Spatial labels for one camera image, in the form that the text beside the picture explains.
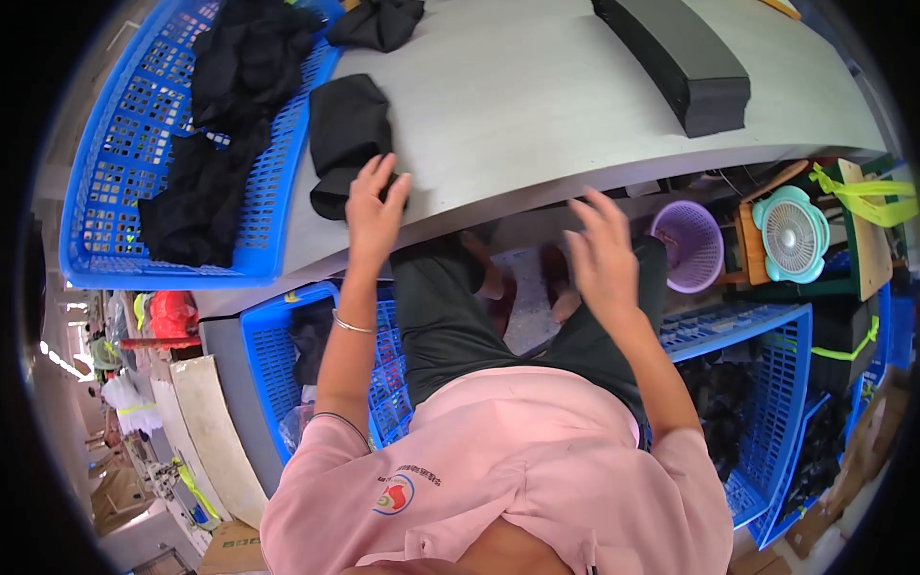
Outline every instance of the printed logo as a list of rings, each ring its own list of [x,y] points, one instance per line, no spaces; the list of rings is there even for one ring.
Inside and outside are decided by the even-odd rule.
[[[412,502],[415,497],[415,486],[412,480],[402,475],[394,475],[386,481],[384,492],[377,500],[373,511],[383,515],[396,515],[402,512]]]

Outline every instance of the pink hoodie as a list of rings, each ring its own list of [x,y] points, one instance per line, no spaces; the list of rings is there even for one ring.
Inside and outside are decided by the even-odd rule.
[[[317,415],[260,527],[273,575],[339,573],[377,559],[458,560],[501,516],[572,572],[724,573],[731,513],[702,434],[636,448],[616,397],[576,374],[484,370],[438,390],[410,433],[370,453]]]

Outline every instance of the small desk fan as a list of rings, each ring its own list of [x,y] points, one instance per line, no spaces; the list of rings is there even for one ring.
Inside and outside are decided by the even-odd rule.
[[[795,186],[783,186],[751,210],[761,230],[766,251],[766,275],[774,282],[811,283],[824,270],[823,255],[830,245],[827,218]]]

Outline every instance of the red plastic bag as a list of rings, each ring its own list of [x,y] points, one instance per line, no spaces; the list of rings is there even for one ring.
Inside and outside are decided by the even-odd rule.
[[[198,334],[198,309],[191,292],[157,292],[150,300],[150,329],[158,338]]]

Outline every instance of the black foam block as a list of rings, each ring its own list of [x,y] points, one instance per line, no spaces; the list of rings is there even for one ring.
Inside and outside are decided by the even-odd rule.
[[[683,0],[592,0],[636,56],[687,137],[739,130],[751,80],[725,42]]]

